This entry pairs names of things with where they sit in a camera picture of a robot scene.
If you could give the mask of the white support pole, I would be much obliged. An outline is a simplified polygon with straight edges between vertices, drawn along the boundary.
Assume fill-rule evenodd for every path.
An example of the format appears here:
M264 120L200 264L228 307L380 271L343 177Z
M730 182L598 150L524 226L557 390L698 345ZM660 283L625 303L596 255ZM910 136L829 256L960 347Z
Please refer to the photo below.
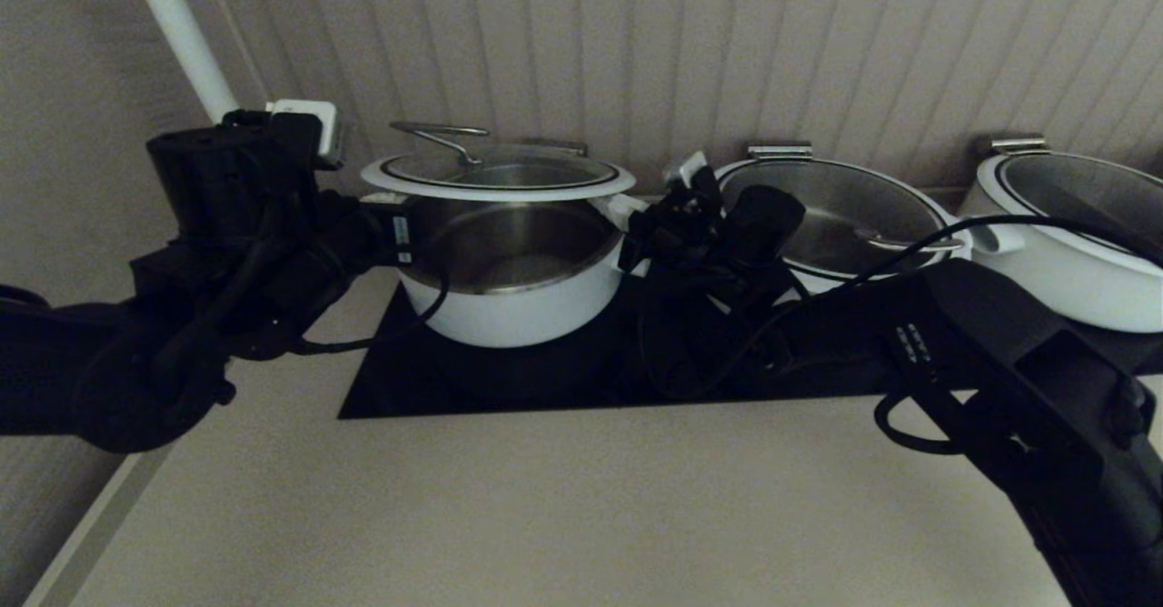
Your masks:
M188 1L145 2L209 122L217 124L238 101Z

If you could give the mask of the wide black glass cooktop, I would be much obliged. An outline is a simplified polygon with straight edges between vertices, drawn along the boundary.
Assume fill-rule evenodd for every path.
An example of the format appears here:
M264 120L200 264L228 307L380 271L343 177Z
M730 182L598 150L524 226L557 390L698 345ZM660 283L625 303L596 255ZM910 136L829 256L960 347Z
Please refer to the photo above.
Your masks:
M680 404L645 379L635 306L642 283L622 283L601 313L563 337L516 349L448 340L420 324L365 355L338 410L341 420Z

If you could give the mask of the white round cooking pot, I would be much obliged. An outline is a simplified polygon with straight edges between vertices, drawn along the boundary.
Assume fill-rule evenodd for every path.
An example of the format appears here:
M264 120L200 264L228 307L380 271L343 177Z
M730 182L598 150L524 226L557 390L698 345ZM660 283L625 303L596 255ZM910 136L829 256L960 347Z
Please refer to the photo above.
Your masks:
M593 321L619 290L626 227L600 198L484 203L406 197L418 262L399 269L428 328L486 349L545 343Z
M1125 333L1163 333L1163 284L1025 285L1056 313L1085 324Z

